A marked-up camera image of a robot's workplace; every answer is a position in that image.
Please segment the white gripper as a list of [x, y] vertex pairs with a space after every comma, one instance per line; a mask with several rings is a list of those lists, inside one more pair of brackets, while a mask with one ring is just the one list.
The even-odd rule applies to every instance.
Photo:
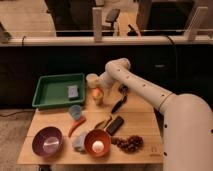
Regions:
[[[99, 76], [99, 83], [103, 88], [110, 89], [114, 82], [115, 80], [107, 72], [104, 72]], [[98, 87], [97, 89], [101, 93], [106, 94], [106, 91], [103, 88]]]

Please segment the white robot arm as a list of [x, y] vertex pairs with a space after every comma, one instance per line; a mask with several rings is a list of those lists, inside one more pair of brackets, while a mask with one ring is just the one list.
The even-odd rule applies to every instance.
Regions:
[[99, 76], [104, 88], [119, 81], [164, 116], [163, 171], [213, 171], [213, 111], [197, 95], [177, 95], [129, 71], [127, 58], [111, 60]]

